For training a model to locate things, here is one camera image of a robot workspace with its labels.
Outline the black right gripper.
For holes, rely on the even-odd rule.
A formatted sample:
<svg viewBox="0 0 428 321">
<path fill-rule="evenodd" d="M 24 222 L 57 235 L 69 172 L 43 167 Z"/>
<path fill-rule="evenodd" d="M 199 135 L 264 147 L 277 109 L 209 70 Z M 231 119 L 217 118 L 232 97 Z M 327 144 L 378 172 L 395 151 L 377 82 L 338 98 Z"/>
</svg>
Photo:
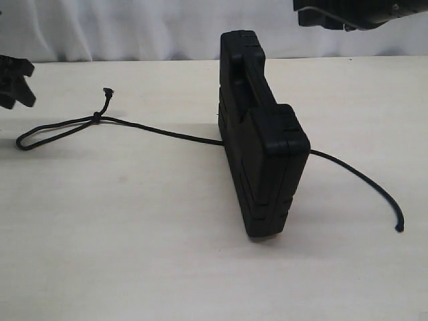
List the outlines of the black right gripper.
<svg viewBox="0 0 428 321">
<path fill-rule="evenodd" d="M 426 0 L 294 0 L 294 11 L 302 27 L 368 31 L 394 19 L 427 11 Z"/>
</svg>

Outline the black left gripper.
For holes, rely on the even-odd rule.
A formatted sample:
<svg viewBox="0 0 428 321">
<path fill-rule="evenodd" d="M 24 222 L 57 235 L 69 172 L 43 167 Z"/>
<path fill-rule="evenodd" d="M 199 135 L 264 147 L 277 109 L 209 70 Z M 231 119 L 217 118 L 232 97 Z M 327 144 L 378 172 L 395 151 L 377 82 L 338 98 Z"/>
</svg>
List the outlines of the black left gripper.
<svg viewBox="0 0 428 321">
<path fill-rule="evenodd" d="M 16 101 L 32 108 L 36 97 L 25 77 L 31 77 L 35 66 L 27 59 L 1 55 L 1 107 L 12 109 Z"/>
</svg>

